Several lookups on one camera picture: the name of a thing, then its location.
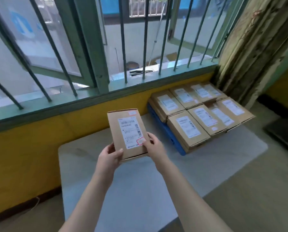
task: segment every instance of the hand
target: hand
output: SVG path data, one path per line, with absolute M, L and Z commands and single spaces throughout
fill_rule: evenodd
M 149 141 L 143 142 L 143 145 L 148 151 L 148 156 L 155 162 L 156 167 L 164 161 L 168 160 L 167 153 L 161 141 L 152 133 L 147 132 L 150 137 Z
M 100 153 L 96 165 L 96 170 L 93 175 L 100 177 L 109 188 L 113 182 L 114 172 L 119 167 L 123 149 L 115 151 L 114 143 L 106 146 Z

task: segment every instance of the stack of boxes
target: stack of boxes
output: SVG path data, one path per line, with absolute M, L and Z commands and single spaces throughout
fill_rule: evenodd
M 209 82 L 153 93 L 148 102 L 186 153 L 254 117 Z

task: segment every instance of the window sill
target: window sill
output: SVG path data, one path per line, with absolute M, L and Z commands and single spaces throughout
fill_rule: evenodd
M 97 88 L 88 87 L 77 90 L 77 97 L 74 97 L 72 93 L 53 95 L 53 101 L 50 103 L 45 97 L 24 101 L 21 103 L 23 110 L 19 110 L 14 104 L 0 107 L 0 132 L 172 82 L 211 73 L 214 72 L 217 64 L 218 60 L 211 62 L 211 59 L 207 59 L 202 62 L 202 65 L 199 61 L 193 62 L 189 68 L 186 64 L 179 65 L 176 71 L 173 71 L 173 67 L 163 69 L 161 75 L 158 75 L 158 71 L 147 73 L 144 80 L 142 77 L 136 77 L 130 79 L 127 84 L 124 79 L 118 79 L 109 83 L 110 92 L 105 95 L 100 95 Z

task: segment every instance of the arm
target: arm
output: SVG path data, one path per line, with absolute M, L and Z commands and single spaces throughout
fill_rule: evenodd
M 114 177 L 114 171 L 119 166 L 119 158 L 123 149 L 114 151 L 114 144 L 110 144 L 100 153 L 96 170 L 91 181 L 83 192 L 79 202 L 69 219 L 63 224 L 59 232 L 94 231 L 99 219 L 105 194 Z
M 171 162 L 158 138 L 151 133 L 148 135 L 150 141 L 144 145 L 167 185 L 184 231 L 232 231 Z

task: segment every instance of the red stamp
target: red stamp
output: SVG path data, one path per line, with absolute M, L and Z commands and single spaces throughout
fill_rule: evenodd
M 143 145 L 143 142 L 145 142 L 145 141 L 146 141 L 145 137 L 141 137 L 137 140 L 137 143 L 139 146 L 141 146 L 141 145 Z

